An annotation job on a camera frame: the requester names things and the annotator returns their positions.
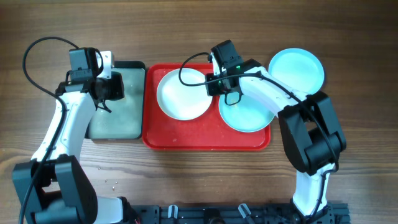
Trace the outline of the light green plate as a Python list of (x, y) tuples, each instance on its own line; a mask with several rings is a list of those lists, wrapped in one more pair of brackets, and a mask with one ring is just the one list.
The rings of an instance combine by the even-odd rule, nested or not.
[(239, 93), (221, 95), (218, 109), (223, 121), (232, 129), (253, 133), (268, 126), (274, 114), (255, 99)]

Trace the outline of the white front plate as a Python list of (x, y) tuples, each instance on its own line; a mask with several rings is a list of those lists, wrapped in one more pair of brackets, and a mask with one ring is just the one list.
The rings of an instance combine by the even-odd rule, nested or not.
[(173, 119), (192, 120), (207, 111), (212, 97), (208, 96), (204, 85), (183, 85), (178, 78), (179, 71), (180, 69), (172, 70), (161, 79), (156, 92), (157, 103)]

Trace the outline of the light blue top plate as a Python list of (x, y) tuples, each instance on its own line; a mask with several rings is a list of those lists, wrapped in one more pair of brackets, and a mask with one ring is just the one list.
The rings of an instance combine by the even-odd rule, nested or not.
[(286, 85), (309, 94), (318, 92), (325, 81), (321, 61), (311, 52), (299, 48), (276, 53), (269, 63), (268, 72)]

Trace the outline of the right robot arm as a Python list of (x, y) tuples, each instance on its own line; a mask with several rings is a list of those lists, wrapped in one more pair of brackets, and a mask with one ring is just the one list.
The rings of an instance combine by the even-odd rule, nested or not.
[(330, 98), (310, 94), (273, 77), (258, 61), (243, 60), (226, 40), (211, 48), (213, 73), (206, 79), (209, 95), (238, 93), (264, 105), (279, 120), (284, 152), (297, 171), (292, 203), (302, 221), (324, 216), (330, 174), (339, 169), (346, 139)]

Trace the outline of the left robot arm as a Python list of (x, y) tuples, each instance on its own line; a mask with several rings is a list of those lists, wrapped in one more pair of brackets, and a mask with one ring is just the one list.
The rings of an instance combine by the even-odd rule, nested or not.
[(52, 96), (55, 113), (42, 145), (12, 173), (21, 202), (19, 223), (140, 223), (124, 197), (99, 197), (80, 165), (87, 127), (107, 100), (124, 96), (122, 76), (114, 73), (110, 51), (69, 51), (69, 80)]

